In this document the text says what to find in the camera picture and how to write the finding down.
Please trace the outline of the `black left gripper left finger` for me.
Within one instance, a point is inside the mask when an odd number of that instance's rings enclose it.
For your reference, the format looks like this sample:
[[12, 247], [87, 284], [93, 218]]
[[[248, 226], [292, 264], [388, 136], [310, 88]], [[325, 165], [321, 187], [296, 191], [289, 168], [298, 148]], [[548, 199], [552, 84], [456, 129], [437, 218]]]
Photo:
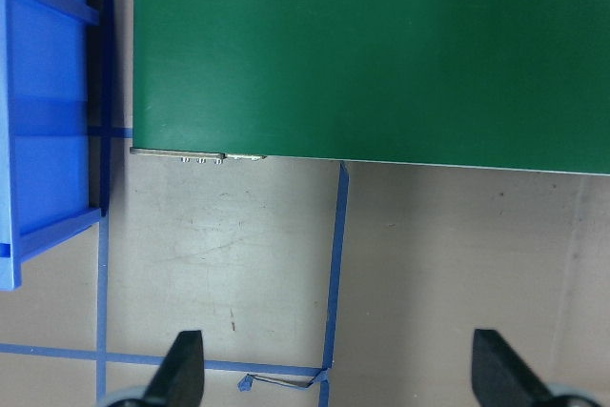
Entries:
[[204, 395], [205, 369], [200, 330], [180, 332], [147, 386], [144, 406], [199, 406]]

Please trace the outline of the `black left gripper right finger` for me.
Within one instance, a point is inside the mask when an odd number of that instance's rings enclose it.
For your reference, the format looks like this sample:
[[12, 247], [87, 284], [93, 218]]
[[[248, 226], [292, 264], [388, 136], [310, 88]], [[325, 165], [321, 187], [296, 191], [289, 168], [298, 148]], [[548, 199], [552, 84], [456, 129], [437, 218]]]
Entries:
[[471, 385], [479, 406], [541, 406], [554, 395], [492, 329], [475, 329]]

